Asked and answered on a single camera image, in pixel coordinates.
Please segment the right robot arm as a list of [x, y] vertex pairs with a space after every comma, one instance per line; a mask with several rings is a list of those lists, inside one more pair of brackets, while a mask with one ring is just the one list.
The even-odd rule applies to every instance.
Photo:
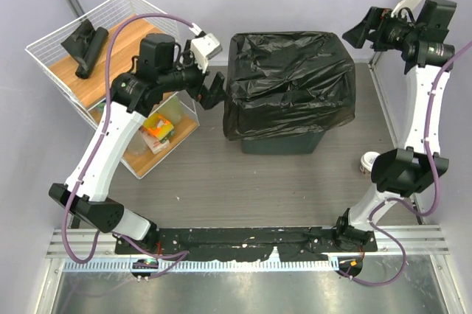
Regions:
[[433, 186], [449, 167], [440, 155], [438, 136], [443, 93], [453, 66], [455, 48], [444, 42], [457, 4], [426, 0], [417, 17], [402, 4], [397, 9], [371, 7], [362, 21], [342, 37], [360, 49], [371, 42], [375, 52], [397, 50], [405, 63], [406, 127], [398, 147], [376, 157], [372, 185], [363, 198], [338, 218], [334, 245], [341, 251], [366, 248], [376, 223], [396, 203]]

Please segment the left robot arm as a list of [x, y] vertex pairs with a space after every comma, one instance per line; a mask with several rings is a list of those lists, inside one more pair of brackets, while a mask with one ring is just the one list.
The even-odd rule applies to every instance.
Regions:
[[188, 41], [181, 52], [171, 35], [151, 33], [140, 43], [130, 71], [111, 84], [111, 103], [79, 164], [64, 183], [54, 183], [49, 196], [66, 211], [102, 233], [132, 240], [149, 254], [159, 241], [157, 225], [108, 197], [111, 179], [132, 137], [166, 93], [186, 91], [206, 110], [224, 99], [223, 75], [204, 85], [209, 60], [222, 48], [211, 33]]

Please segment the black trash bag roll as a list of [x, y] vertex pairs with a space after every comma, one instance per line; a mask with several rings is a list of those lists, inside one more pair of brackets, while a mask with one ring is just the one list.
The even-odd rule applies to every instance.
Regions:
[[78, 78], [85, 80], [91, 76], [107, 38], [107, 29], [103, 27], [95, 29], [90, 20], [84, 19], [78, 28], [61, 43], [61, 46], [77, 63], [75, 75]]

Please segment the dark green trash bin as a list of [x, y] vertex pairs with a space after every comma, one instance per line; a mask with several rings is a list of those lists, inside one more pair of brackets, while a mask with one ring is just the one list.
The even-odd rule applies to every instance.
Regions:
[[324, 137], [325, 132], [305, 133], [270, 139], [243, 140], [241, 149], [245, 154], [261, 156], [292, 156], [311, 154]]

